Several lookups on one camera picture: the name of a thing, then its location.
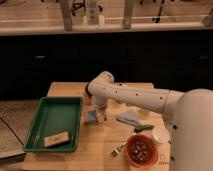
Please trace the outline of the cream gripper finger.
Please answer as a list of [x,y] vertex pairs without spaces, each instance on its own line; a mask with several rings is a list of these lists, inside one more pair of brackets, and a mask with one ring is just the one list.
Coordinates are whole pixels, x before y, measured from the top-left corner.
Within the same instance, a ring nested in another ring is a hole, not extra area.
[[107,120],[106,111],[105,110],[99,110],[97,112],[97,118],[99,123],[103,123]]

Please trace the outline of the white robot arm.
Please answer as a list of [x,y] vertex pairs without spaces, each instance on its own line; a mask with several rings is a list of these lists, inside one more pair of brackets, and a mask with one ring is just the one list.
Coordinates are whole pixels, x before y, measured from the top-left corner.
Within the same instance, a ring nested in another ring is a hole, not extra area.
[[168,118],[169,171],[213,171],[213,90],[180,92],[120,86],[110,72],[103,71],[88,84],[87,91],[97,109],[113,99]]

